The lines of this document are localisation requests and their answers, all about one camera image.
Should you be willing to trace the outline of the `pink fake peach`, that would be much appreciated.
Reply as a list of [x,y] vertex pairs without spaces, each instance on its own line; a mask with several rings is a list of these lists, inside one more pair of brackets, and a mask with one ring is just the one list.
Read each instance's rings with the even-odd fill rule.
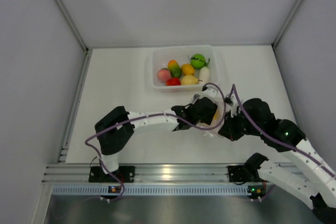
[[167,68],[160,69],[156,73],[156,76],[157,76],[158,80],[162,83],[166,83],[168,80],[171,79],[171,73]]

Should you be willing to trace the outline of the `green fake avocado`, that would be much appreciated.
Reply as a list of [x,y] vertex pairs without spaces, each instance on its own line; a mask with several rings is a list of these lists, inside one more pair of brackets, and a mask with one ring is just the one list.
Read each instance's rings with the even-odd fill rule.
[[167,68],[171,73],[172,78],[180,78],[182,76],[182,69],[175,60],[170,60],[167,64]]

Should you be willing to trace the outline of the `red fake apple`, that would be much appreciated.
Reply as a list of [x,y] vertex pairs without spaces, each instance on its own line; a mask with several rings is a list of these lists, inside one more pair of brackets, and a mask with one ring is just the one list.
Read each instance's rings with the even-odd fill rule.
[[179,78],[171,78],[169,79],[166,84],[166,86],[180,86],[181,85],[181,82],[180,82],[180,79]]

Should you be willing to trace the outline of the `pale yellow fake pear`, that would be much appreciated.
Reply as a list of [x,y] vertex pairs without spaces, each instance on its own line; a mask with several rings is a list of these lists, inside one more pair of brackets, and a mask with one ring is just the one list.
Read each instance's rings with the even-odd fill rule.
[[181,79],[181,85],[197,85],[200,79],[193,75],[186,75]]

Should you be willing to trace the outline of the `orange fake fruit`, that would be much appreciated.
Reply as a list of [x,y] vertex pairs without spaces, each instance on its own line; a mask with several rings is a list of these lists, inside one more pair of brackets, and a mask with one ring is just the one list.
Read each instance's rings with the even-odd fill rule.
[[188,76],[188,75],[195,75],[195,68],[191,64],[183,64],[181,66],[181,70],[183,75]]

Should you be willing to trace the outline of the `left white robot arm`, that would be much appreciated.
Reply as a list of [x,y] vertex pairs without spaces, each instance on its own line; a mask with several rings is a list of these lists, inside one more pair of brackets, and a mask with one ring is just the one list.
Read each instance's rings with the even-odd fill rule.
[[140,113],[130,112],[118,106],[95,124],[100,146],[100,175],[108,182],[119,174],[118,154],[135,133],[146,131],[182,131],[199,123],[211,125],[218,105],[208,97],[198,98],[194,103],[175,105],[168,110]]

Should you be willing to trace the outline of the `yellow fake banana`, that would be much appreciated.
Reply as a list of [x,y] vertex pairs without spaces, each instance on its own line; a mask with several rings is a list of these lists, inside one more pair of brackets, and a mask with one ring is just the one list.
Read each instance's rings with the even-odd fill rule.
[[217,110],[214,114],[213,120],[217,121],[219,117],[220,117],[220,112]]

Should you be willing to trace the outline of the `clear zip top bag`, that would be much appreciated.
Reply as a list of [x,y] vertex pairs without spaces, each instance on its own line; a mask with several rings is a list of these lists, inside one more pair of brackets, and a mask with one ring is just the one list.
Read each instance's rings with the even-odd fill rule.
[[[203,128],[209,128],[209,127],[214,127],[215,125],[217,125],[220,122],[220,120],[222,119],[223,114],[225,114],[224,113],[224,104],[225,103],[224,103],[224,101],[222,99],[222,96],[221,96],[221,94],[220,94],[219,91],[218,91],[217,97],[214,99],[213,102],[217,105],[217,110],[220,112],[220,117],[218,118],[217,121],[214,121],[212,119],[212,122],[211,122],[210,125],[207,125],[205,123],[199,122],[197,124],[197,126],[203,127]],[[220,137],[220,135],[218,135],[217,131],[221,128],[222,125],[223,125],[223,123],[221,123],[219,127],[215,128],[215,129],[212,129],[212,130],[204,130],[204,131],[201,130],[199,134],[202,135],[203,137],[218,138],[218,137]]]

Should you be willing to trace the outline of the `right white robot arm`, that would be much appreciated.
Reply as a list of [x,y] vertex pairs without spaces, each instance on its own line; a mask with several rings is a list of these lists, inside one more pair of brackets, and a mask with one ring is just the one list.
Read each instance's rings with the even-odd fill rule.
[[316,152],[304,132],[291,120],[277,119],[269,105],[259,98],[241,103],[226,98],[224,124],[219,135],[237,141],[257,136],[291,161],[304,175],[299,177],[269,157],[254,153],[240,168],[241,182],[265,180],[301,200],[322,223],[335,223],[335,171]]

